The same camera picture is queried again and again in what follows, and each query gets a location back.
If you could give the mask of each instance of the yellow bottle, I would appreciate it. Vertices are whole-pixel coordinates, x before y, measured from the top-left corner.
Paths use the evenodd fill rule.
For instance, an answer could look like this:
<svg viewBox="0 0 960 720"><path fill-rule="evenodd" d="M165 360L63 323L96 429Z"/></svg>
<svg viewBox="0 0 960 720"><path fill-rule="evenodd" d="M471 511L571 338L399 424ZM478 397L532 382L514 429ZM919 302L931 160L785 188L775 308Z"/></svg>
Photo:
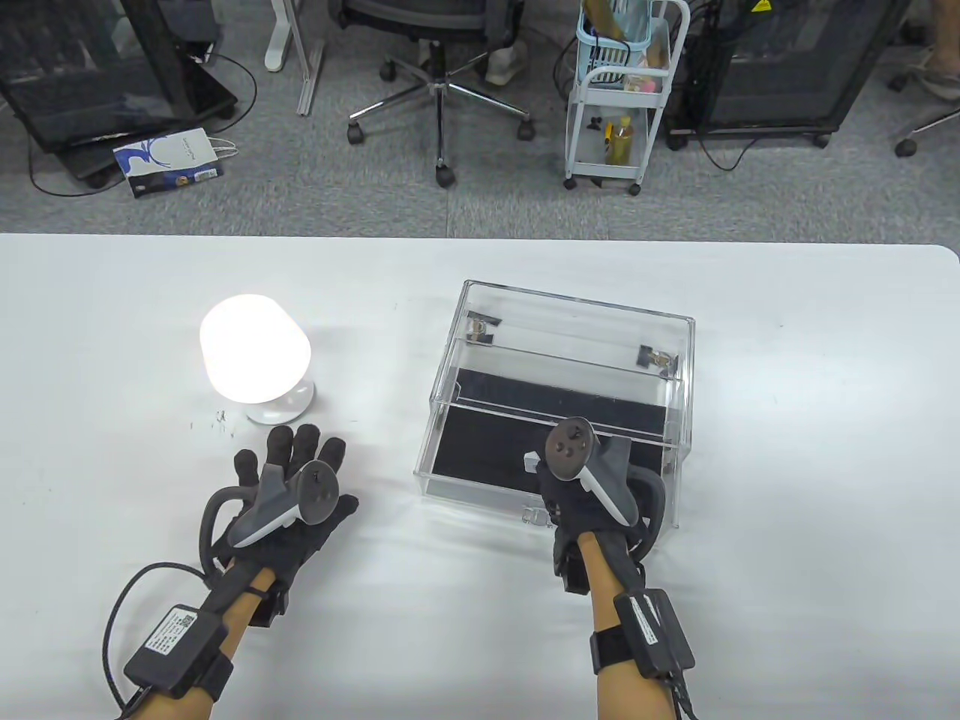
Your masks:
<svg viewBox="0 0 960 720"><path fill-rule="evenodd" d="M630 124L630 117L620 118L620 127L610 136L610 145L607 148L608 165L629 165L630 151L634 146L634 129Z"/></svg>

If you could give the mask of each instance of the cart wheel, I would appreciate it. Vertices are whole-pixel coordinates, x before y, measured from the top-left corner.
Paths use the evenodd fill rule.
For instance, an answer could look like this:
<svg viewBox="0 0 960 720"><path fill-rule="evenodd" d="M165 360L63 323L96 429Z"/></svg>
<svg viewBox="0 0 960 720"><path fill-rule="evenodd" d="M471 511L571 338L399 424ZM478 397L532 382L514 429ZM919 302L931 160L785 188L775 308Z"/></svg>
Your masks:
<svg viewBox="0 0 960 720"><path fill-rule="evenodd" d="M913 157L917 154L917 143L907 137L897 143L894 152L897 154L897 157Z"/></svg>
<svg viewBox="0 0 960 720"><path fill-rule="evenodd" d="M457 177L446 165L437 166L437 184L444 190L457 181Z"/></svg>
<svg viewBox="0 0 960 720"><path fill-rule="evenodd" d="M686 135L667 135L666 136L666 146L670 148L673 152L682 150L690 142L690 138Z"/></svg>
<svg viewBox="0 0 960 720"><path fill-rule="evenodd" d="M384 60L380 65L380 80L384 83L392 83L396 80L396 63L392 60Z"/></svg>
<svg viewBox="0 0 960 720"><path fill-rule="evenodd" d="M889 87L894 92L903 92L903 89L906 87L908 80L909 79L907 78L906 75L895 75L890 79L890 82L887 83L887 87Z"/></svg>
<svg viewBox="0 0 960 720"><path fill-rule="evenodd" d="M537 135L537 131L534 129L533 120L520 120L520 127L516 129L516 139L523 140L524 142L530 142Z"/></svg>
<svg viewBox="0 0 960 720"><path fill-rule="evenodd" d="M360 145L363 143L363 128L359 123L350 123L347 126L347 141L350 145Z"/></svg>
<svg viewBox="0 0 960 720"><path fill-rule="evenodd" d="M103 190L107 187L107 183L110 182L112 175L113 168L98 170L93 175L86 176L84 178L84 184L91 190Z"/></svg>

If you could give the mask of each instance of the lamp base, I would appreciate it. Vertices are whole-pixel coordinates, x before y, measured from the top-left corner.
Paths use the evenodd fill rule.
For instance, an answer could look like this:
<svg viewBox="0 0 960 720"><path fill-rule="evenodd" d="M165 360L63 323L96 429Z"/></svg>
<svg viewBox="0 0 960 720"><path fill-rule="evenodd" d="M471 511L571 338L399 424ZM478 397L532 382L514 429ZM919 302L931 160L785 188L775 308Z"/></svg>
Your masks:
<svg viewBox="0 0 960 720"><path fill-rule="evenodd" d="M313 380L304 378L296 387L276 400L260 402L256 405L245 405L247 417L261 425L282 425L296 420L313 400Z"/></svg>

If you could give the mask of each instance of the blue basket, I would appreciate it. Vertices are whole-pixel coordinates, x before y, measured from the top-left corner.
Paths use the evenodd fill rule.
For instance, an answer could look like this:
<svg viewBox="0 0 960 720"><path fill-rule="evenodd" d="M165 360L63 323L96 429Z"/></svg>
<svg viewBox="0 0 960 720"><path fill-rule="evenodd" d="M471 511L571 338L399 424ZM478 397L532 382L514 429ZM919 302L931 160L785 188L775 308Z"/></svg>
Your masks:
<svg viewBox="0 0 960 720"><path fill-rule="evenodd" d="M594 67L614 65L639 67L646 64L650 47L650 0L610 0L613 18L625 39L611 40L587 31L583 8L577 21L577 79L582 81ZM600 73L594 84L622 87L623 73Z"/></svg>

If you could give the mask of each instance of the chair base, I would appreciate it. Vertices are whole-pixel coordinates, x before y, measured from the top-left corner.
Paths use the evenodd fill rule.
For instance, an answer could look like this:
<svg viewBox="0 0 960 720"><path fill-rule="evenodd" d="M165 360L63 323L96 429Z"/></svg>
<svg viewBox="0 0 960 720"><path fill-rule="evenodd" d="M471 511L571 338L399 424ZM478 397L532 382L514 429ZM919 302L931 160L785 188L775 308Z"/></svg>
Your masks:
<svg viewBox="0 0 960 720"><path fill-rule="evenodd" d="M426 90L434 100L437 123L436 173L437 184L442 188L450 187L456 181L456 176L446 164L446 146L444 141L444 108L447 92L453 92L457 95L470 98L470 100L476 100L484 105L503 110L504 112L510 113L514 117L518 117L520 119L520 124L516 131L517 139L524 141L533 140L537 133L534 129L533 120L531 120L529 112L523 108L518 108L514 105L511 105L510 103L505 103L504 101L499 100L492 95L488 95L485 92L481 92L480 90L475 90L454 82L453 78L455 76L460 75L461 73L469 70L471 67L474 67L481 61L485 60L488 54L489 53L483 53L478 55L477 57L469 60L462 67L458 67L456 70L452 70L450 72L447 72L446 70L445 47L441 42L438 41L433 41L430 43L430 61L427 63L425 69L416 67L415 65L409 62L404 62L403 60L397 60L396 58L388 55L384 60L383 66L380 68L380 78L385 82L392 82L396 78L396 71L399 68L408 75L412 76L416 81L416 84L406 88L405 90L400 90L400 92L390 95L389 97L386 97L377 103L373 103L373 105L354 112L348 119L347 140L349 141L350 145L359 145L365 139L363 130L360 128L360 118L399 105L403 101L415 97L417 93L423 90Z"/></svg>
<svg viewBox="0 0 960 720"><path fill-rule="evenodd" d="M909 83L910 79L916 77L916 74L916 70L911 69L906 73L897 75L889 83L887 83L887 87L894 92L902 92L907 83ZM938 125L958 117L960 117L960 106L954 104L951 110L941 112L938 115L935 115L933 118L922 122L920 125L910 128L909 131L902 134L900 136L900 142L898 142L897 146L894 148L894 152L897 154L897 157L913 157L917 153L917 141L914 139L915 135L919 135L921 132L926 132L931 128L936 128Z"/></svg>

